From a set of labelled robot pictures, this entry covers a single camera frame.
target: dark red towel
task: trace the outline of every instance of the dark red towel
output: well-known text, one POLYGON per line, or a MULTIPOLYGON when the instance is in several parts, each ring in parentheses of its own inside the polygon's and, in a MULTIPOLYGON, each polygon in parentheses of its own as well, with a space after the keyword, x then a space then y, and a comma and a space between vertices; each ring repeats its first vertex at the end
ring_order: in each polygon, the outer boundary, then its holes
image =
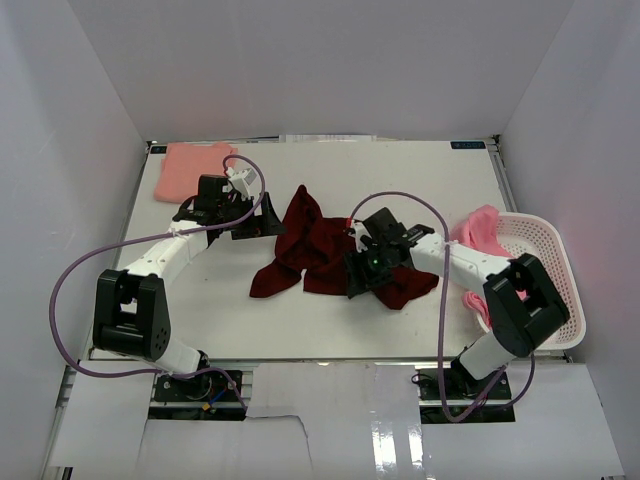
MULTIPOLYGON (((304 185, 298 187, 282 223, 287 233, 276 240, 276 259, 253 279, 250 295, 265 298, 292 287, 304 276, 304 291, 325 295, 347 294, 343 255, 355 250, 345 233, 346 218, 324 218, 320 206, 304 185)), ((438 277, 405 267, 393 270, 394 282, 374 290, 387 307, 400 310, 409 300, 426 295, 438 277)))

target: pink towel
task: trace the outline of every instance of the pink towel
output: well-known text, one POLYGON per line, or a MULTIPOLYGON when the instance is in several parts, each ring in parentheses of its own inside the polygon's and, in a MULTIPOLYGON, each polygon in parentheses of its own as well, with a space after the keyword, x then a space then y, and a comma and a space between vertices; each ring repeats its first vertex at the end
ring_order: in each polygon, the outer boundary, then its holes
MULTIPOLYGON (((198 193, 201 175, 224 175, 222 160, 232 153, 238 153, 238 149, 222 142, 206 146, 170 143, 154 198, 160 202, 184 202, 198 193)), ((230 159, 228 164, 233 167, 235 160, 230 159)))
MULTIPOLYGON (((467 220, 456 225, 451 232, 451 239, 482 253, 513 258, 513 255, 498 243, 496 232, 498 215, 498 210, 491 205, 480 207, 471 213, 467 220)), ((518 292, 518 295, 520 295, 520 298, 526 296, 525 293, 520 292, 518 292)), ((478 312, 485 325, 491 328, 491 318, 489 318, 487 304, 479 295, 473 292, 466 292, 462 296, 462 303, 465 307, 478 312)))

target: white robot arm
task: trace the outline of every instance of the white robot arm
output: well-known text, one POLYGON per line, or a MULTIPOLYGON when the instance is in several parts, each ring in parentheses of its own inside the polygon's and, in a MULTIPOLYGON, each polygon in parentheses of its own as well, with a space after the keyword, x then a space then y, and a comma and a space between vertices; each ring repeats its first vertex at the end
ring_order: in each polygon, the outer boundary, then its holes
POLYGON ((169 373, 191 373, 208 366, 208 358, 171 335, 166 288, 223 231, 234 240, 285 233, 267 192, 260 215, 252 214, 231 228, 178 232, 221 225, 246 215, 253 207, 251 169, 228 176, 203 175, 198 195, 187 199, 169 227, 176 234, 156 243, 124 269, 105 270, 98 278, 93 324, 96 348, 143 360, 169 373))
MULTIPOLYGON (((357 251, 345 256, 348 295, 353 297, 392 279, 404 265, 442 276, 445 241, 423 225, 406 230, 387 208, 350 232, 357 251)), ((540 260, 487 255, 458 243, 449 245, 450 279, 485 299, 492 331, 465 348, 452 368, 469 382, 479 381, 516 357, 526 357, 569 319, 569 311, 540 260), (523 300, 518 291, 526 291, 523 300)))

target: wire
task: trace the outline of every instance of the wire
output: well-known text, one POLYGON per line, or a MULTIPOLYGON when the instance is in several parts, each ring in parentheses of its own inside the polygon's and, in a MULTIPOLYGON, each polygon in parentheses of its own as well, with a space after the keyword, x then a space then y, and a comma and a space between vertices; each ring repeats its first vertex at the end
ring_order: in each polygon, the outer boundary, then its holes
MULTIPOLYGON (((362 200, 360 203, 358 203, 355 206, 349 218, 352 218, 352 219, 356 218, 356 213, 358 212, 358 210, 360 210, 360 208, 368 201, 373 200, 374 198, 383 197, 383 196, 398 196, 398 197, 410 198, 411 200, 418 202, 420 205, 430 210, 431 213, 433 213, 436 216, 436 218, 440 221, 440 224, 442 225, 445 244, 444 244, 444 272, 442 275, 443 285, 442 285, 442 293, 440 296, 440 313, 439 313, 439 319, 438 319, 438 359, 437 359, 438 360, 438 390, 440 393, 440 401, 442 402, 442 410, 444 412, 445 417, 451 423, 460 423, 465 418, 467 418, 476 409, 476 407, 478 407, 480 403, 482 403, 483 399, 488 395, 488 393, 496 385, 496 383, 498 383, 498 381, 500 380, 500 376, 506 370, 507 367, 502 366, 496 371, 493 378, 491 378, 491 380, 486 385, 486 387, 482 390, 482 392, 478 394, 478 396, 473 400, 471 405, 469 405, 460 415, 457 415, 454 417, 451 414, 451 410, 449 409, 449 405, 447 404, 447 394, 445 392, 445 379, 444 379, 444 322, 445 322, 445 313, 446 313, 446 306, 447 306, 447 291, 449 288, 449 270, 450 270, 450 258, 451 258, 451 249, 449 246, 449 241, 450 241, 449 227, 447 226, 447 222, 445 221, 444 217, 433 206, 431 206, 431 204, 422 200, 420 197, 417 197, 410 193, 398 192, 398 191, 379 192, 379 193, 374 193, 373 195, 369 195, 368 197, 366 197, 364 200, 362 200)), ((526 390, 523 389, 523 391, 520 392, 520 394, 518 395, 516 401, 520 400, 525 393, 526 393, 526 390)))
POLYGON ((207 388, 207 391, 204 392, 204 395, 201 395, 197 398, 194 397, 190 397, 189 395, 185 395, 185 397, 187 397, 189 400, 202 400, 204 397, 206 397, 207 395, 209 395, 211 393, 211 390, 213 390, 213 380, 211 380, 211 377, 209 377, 209 387, 207 388))
POLYGON ((433 382, 433 377, 424 373, 416 373, 411 377, 411 383, 419 387, 429 386, 433 382))
POLYGON ((213 405, 214 403, 216 403, 218 400, 220 400, 220 397, 222 397, 222 395, 224 395, 225 393, 227 393, 227 389, 223 388, 220 393, 218 393, 218 395, 216 395, 215 397, 213 397, 211 400, 209 400, 209 405, 213 405))
MULTIPOLYGON (((258 196, 257 201, 251 207, 251 209, 246 214, 244 214, 242 217, 240 217, 239 219, 234 220, 232 222, 221 223, 221 224, 218 224, 218 225, 209 225, 209 226, 205 226, 205 227, 189 228, 189 229, 186 229, 186 230, 180 230, 178 232, 165 232, 165 233, 160 233, 160 234, 157 234, 157 235, 150 235, 148 237, 134 238, 134 239, 131 239, 131 240, 125 240, 125 241, 122 241, 122 242, 117 242, 117 243, 112 243, 110 245, 105 245, 103 247, 96 248, 95 250, 92 250, 89 253, 85 253, 84 255, 82 255, 81 257, 76 259, 73 263, 71 263, 71 265, 69 265, 64 270, 64 272, 62 272, 62 274, 60 275, 60 278, 58 278, 58 280, 56 281, 56 283, 55 283, 55 285, 53 287, 53 290, 51 292, 51 297, 49 299, 49 327, 51 329, 51 335, 53 336, 53 341, 56 344, 56 348, 60 352, 60 355, 62 355, 62 358, 64 358, 64 360, 67 362, 67 364, 69 364, 69 366, 71 368, 76 370, 78 373, 82 373, 84 375, 88 375, 90 377, 96 377, 96 378, 121 378, 121 377, 129 377, 131 375, 140 375, 140 374, 143 374, 143 373, 153 373, 153 374, 165 373, 162 370, 159 370, 157 368, 142 368, 142 369, 138 369, 138 370, 130 370, 130 371, 127 371, 127 372, 103 373, 103 372, 94 372, 92 370, 89 370, 87 368, 82 367, 69 354, 69 352, 65 348, 64 344, 62 343, 62 339, 60 338, 60 333, 58 331, 58 325, 56 323, 56 303, 57 303, 57 300, 58 300, 58 294, 60 293, 60 288, 62 287, 62 285, 65 282, 65 280, 67 279, 67 277, 71 274, 71 272, 73 272, 80 264, 86 262, 90 258, 95 257, 96 255, 99 255, 101 253, 108 252, 109 250, 114 250, 114 249, 117 249, 117 248, 128 247, 130 245, 137 245, 139 243, 146 243, 146 242, 153 242, 153 241, 156 241, 156 240, 163 240, 165 238, 171 238, 171 237, 173 237, 175 235, 189 235, 191 233, 205 232, 205 231, 208 231, 208 230, 220 230, 220 229, 224 229, 224 228, 233 227, 235 225, 238 225, 238 224, 244 222, 247 218, 249 218, 253 214, 253 212, 256 211, 256 209, 262 203, 262 199, 264 198, 264 193, 265 193, 265 190, 266 190, 266 182, 265 182, 262 170, 260 170, 258 165, 256 165, 253 162, 253 160, 250 160, 249 158, 247 158, 247 157, 245 157, 243 155, 237 155, 237 154, 227 155, 224 158, 224 160, 222 161, 223 162, 223 166, 225 168, 225 171, 226 171, 226 168, 227 168, 227 162, 232 158, 237 158, 239 160, 244 160, 249 165, 251 165, 255 169, 255 171, 258 174, 258 176, 260 177, 260 182, 261 182, 260 195, 258 196)), ((235 384, 233 383, 233 379, 229 376, 229 374, 226 371, 224 371, 224 370, 222 370, 220 368, 207 367, 207 368, 203 368, 203 369, 197 370, 195 372, 191 372, 191 373, 173 374, 172 377, 173 378, 177 378, 177 379, 187 379, 187 378, 195 377, 196 375, 202 375, 203 373, 209 373, 209 372, 220 373, 222 376, 224 376, 226 378, 227 381, 229 381, 229 383, 231 383, 233 385, 233 391, 236 394, 236 397, 238 397, 238 401, 240 402, 240 405, 242 405, 242 408, 244 408, 246 410, 247 406, 245 405, 244 401, 242 400, 242 397, 240 396, 240 392, 238 392, 238 389, 236 388, 235 384)))
POLYGON ((476 408, 482 409, 484 408, 484 406, 487 404, 487 400, 489 399, 488 394, 487 396, 482 398, 482 401, 478 404, 478 406, 476 408))
POLYGON ((527 383, 524 384, 524 387, 522 387, 522 390, 520 390, 520 393, 516 396, 516 398, 514 398, 510 402, 505 403, 504 405, 491 407, 491 410, 506 410, 507 408, 511 408, 516 403, 518 403, 522 399, 522 397, 524 397, 525 394, 529 391, 529 387, 531 387, 531 383, 533 383, 533 375, 536 373, 536 357, 533 354, 533 352, 531 352, 531 355, 529 356, 529 358, 531 359, 531 370, 529 370, 529 377, 527 378, 527 383))

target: purple cable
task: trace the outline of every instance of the purple cable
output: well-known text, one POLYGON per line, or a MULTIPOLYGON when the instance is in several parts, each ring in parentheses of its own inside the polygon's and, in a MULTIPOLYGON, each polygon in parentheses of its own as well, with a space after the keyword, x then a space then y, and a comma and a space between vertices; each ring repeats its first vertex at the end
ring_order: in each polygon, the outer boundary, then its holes
MULTIPOLYGON (((190 228, 190 229, 187 229, 187 230, 180 230, 178 232, 160 233, 160 234, 157 234, 157 235, 150 235, 148 237, 135 238, 135 239, 132 239, 132 240, 125 240, 123 242, 112 243, 111 245, 105 245, 103 247, 96 248, 95 250, 93 250, 93 251, 91 251, 89 253, 85 253, 80 258, 75 260, 71 265, 69 265, 64 272, 62 272, 62 275, 60 275, 60 278, 58 278, 58 281, 55 283, 55 285, 53 287, 53 291, 51 292, 51 298, 49 299, 49 327, 51 328, 51 335, 53 336, 53 341, 55 342, 56 347, 57 347, 58 351, 60 352, 60 355, 62 355, 62 358, 64 358, 64 360, 69 364, 69 366, 71 368, 73 368, 77 372, 82 373, 84 375, 88 375, 90 377, 97 377, 97 378, 120 378, 120 377, 129 377, 131 375, 139 375, 139 374, 142 374, 142 373, 153 373, 153 374, 164 373, 162 370, 159 370, 157 368, 142 368, 142 369, 131 370, 131 371, 127 371, 127 372, 102 373, 102 372, 94 372, 92 370, 88 370, 88 369, 80 366, 80 364, 78 362, 76 362, 73 359, 73 357, 71 357, 71 355, 69 354, 67 349, 62 344, 62 339, 60 338, 60 333, 58 332, 58 326, 56 324, 56 302, 58 300, 58 294, 60 293, 60 288, 62 287, 62 284, 64 283, 64 281, 67 279, 69 274, 71 272, 73 272, 76 269, 76 267, 78 267, 78 265, 80 265, 81 263, 83 263, 83 262, 89 260, 90 258, 92 258, 92 257, 94 257, 96 255, 99 255, 101 253, 107 252, 109 250, 114 250, 116 248, 128 247, 129 245, 136 245, 138 243, 145 243, 145 242, 153 242, 153 241, 156 241, 156 240, 163 240, 165 238, 171 238, 171 237, 173 237, 175 235, 188 235, 188 234, 191 234, 191 233, 205 232, 207 230, 220 230, 220 229, 223 229, 223 228, 233 227, 234 225, 238 225, 239 223, 244 222, 247 218, 249 218, 253 214, 253 212, 258 208, 258 206, 260 206, 260 203, 262 202, 262 199, 264 197, 264 192, 266 190, 266 183, 265 183, 264 175, 262 174, 262 171, 260 170, 258 165, 256 165, 253 162, 253 160, 250 160, 250 159, 248 159, 247 157, 245 157, 243 155, 235 155, 235 154, 234 155, 227 155, 224 158, 224 160, 222 161, 225 171, 226 171, 226 168, 227 168, 227 161, 229 159, 231 159, 231 158, 237 158, 239 160, 244 160, 249 165, 251 165, 255 169, 255 171, 257 172, 258 176, 260 177, 260 182, 262 184, 262 187, 261 187, 261 190, 260 190, 260 195, 258 196, 258 200, 253 205, 253 207, 251 207, 251 210, 249 210, 246 214, 244 214, 238 220, 234 220, 233 222, 221 223, 219 225, 210 225, 210 226, 207 226, 207 227, 190 228)), ((220 368, 207 367, 207 368, 203 368, 203 369, 200 369, 200 370, 198 370, 196 372, 192 372, 192 373, 174 374, 174 375, 172 375, 172 377, 173 378, 178 378, 178 379, 185 379, 185 378, 195 377, 196 375, 201 375, 203 373, 208 373, 208 372, 217 372, 217 373, 222 374, 225 377, 225 379, 231 385, 233 385, 233 391, 236 394, 236 397, 238 397, 238 401, 240 402, 240 405, 242 405, 242 408, 246 411, 247 410, 247 406, 244 403, 244 401, 242 400, 242 397, 240 396, 240 392, 236 388, 233 379, 229 376, 229 374, 226 371, 224 371, 224 370, 222 370, 220 368)))
MULTIPOLYGON (((406 198, 410 198, 411 200, 414 200, 416 202, 418 202, 420 205, 426 207, 427 209, 429 209, 431 211, 431 213, 433 213, 436 218, 440 221, 440 223, 442 224, 442 230, 444 232, 444 273, 442 275, 442 280, 443 280, 443 285, 442 285, 442 294, 440 296, 440 316, 439 316, 439 320, 438 320, 438 390, 440 391, 440 401, 442 402, 442 410, 444 411, 444 415, 447 418, 447 420, 449 420, 449 422, 451 423, 459 423, 462 422, 465 418, 467 418, 475 409, 476 407, 482 403, 484 401, 484 398, 487 396, 487 394, 491 391, 491 389, 495 386, 495 384, 500 380, 500 376, 502 375, 502 373, 506 370, 506 366, 501 367, 500 369, 498 369, 498 371, 495 373, 495 375, 493 376, 493 378, 491 379, 491 381, 487 384, 487 386, 482 390, 482 392, 480 392, 480 394, 478 394, 478 396, 473 400, 473 402, 471 403, 471 405, 469 405, 464 412, 462 412, 460 415, 454 417, 451 414, 451 410, 449 410, 449 405, 447 404, 447 394, 445 392, 445 382, 444 382, 444 322, 445 322, 445 311, 446 311, 446 306, 447 306, 447 290, 449 288, 449 261, 451 258, 451 251, 449 248, 449 240, 450 240, 450 236, 449 236, 449 227, 447 227, 447 222, 445 221, 444 217, 440 214, 440 212, 438 212, 434 207, 432 207, 429 203, 427 203, 426 201, 422 200, 419 197, 416 197, 415 195, 412 195, 410 193, 405 193, 405 192, 395 192, 395 191, 389 191, 389 192, 380 192, 380 193, 374 193, 373 195, 369 195, 367 198, 365 198, 364 200, 362 200, 360 203, 358 203, 358 205, 356 205, 356 207, 353 209, 353 212, 351 212, 351 219, 355 219, 356 213, 358 212, 358 210, 360 210, 360 207, 362 207, 362 205, 364 205, 365 203, 367 203, 369 200, 372 200, 374 198, 377 197, 383 197, 383 196, 399 196, 399 197, 406 197, 406 198)), ((535 370, 535 360, 533 359, 533 354, 531 355, 531 373, 529 374, 529 380, 527 381, 527 384, 525 385, 525 387, 522 389, 522 392, 520 392, 520 394, 513 399, 511 402, 509 402, 506 405, 501 405, 501 408, 508 408, 510 406, 512 406, 514 403, 516 403, 518 400, 520 400, 524 394, 527 392, 527 390, 529 389, 529 386, 531 385, 531 381, 533 380, 533 372, 535 370)))

